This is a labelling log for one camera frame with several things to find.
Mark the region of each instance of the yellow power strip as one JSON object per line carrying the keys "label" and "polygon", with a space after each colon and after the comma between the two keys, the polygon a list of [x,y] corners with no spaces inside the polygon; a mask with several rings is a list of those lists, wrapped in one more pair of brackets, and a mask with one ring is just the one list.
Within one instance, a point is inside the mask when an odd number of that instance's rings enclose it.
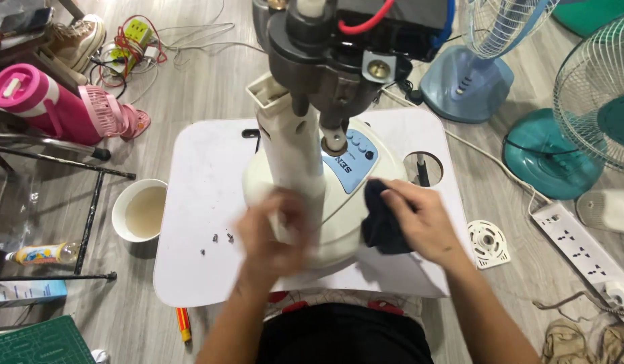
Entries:
{"label": "yellow power strip", "polygon": [[[130,21],[130,24],[128,24],[128,27],[124,31],[124,34],[128,39],[136,40],[141,48],[145,49],[148,41],[150,40],[150,37],[153,35],[153,31],[148,26],[148,24],[135,18]],[[130,54],[130,51],[128,51],[127,49],[121,49],[120,47],[117,47],[112,52],[110,52],[109,60],[115,60],[119,57],[125,57],[128,59],[128,72],[130,72],[130,70],[132,70],[132,67],[134,67],[135,65],[135,57]],[[114,66],[112,68],[116,69],[120,73],[124,73],[124,67],[125,66],[121,63],[114,63]]]}

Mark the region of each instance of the cardboard box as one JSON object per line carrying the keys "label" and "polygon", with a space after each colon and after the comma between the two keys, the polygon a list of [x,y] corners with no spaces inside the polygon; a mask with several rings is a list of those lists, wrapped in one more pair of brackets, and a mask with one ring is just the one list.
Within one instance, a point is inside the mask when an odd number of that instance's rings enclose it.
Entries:
{"label": "cardboard box", "polygon": [[28,306],[67,296],[64,280],[0,282],[0,308]]}

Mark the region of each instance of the pink bottle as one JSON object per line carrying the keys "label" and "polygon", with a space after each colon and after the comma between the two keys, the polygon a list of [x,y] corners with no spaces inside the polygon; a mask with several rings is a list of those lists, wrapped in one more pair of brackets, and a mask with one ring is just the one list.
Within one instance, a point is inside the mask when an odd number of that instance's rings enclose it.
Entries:
{"label": "pink bottle", "polygon": [[81,99],[32,65],[0,72],[0,107],[56,139],[82,145],[101,140]]}

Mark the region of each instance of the white board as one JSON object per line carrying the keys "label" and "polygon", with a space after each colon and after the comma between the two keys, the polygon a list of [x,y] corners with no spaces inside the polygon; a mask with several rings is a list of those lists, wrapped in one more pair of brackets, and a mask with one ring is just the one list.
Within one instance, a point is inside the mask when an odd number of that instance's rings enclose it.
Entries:
{"label": "white board", "polygon": [[[428,152],[442,163],[442,180],[431,188],[441,193],[460,243],[473,261],[441,121],[418,108],[367,112],[359,119],[369,123],[400,158]],[[243,251],[233,226],[245,209],[242,172],[256,148],[256,139],[244,139],[241,132],[251,128],[258,128],[256,119],[207,120],[190,125],[175,141],[154,271],[155,293],[169,306],[222,302],[235,283]],[[227,233],[235,236],[234,244],[228,242]],[[212,241],[214,234],[217,243]],[[366,247],[336,266],[280,280],[273,291],[307,287],[449,296],[445,273],[436,264],[416,253],[383,256]]]}

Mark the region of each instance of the hand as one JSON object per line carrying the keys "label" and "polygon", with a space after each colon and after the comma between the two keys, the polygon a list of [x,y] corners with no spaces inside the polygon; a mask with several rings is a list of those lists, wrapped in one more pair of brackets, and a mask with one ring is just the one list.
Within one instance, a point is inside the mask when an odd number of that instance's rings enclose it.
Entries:
{"label": "hand", "polygon": [[[382,182],[389,189],[383,191],[381,196],[395,214],[411,248],[443,267],[449,262],[460,261],[465,251],[454,233],[438,192],[399,179],[382,179]],[[413,212],[405,200],[417,212]]]}
{"label": "hand", "polygon": [[[279,214],[294,244],[276,240],[269,216]],[[252,275],[273,280],[298,273],[310,243],[308,217],[301,198],[291,190],[275,189],[265,200],[250,206],[236,222],[247,251],[245,267]]]}

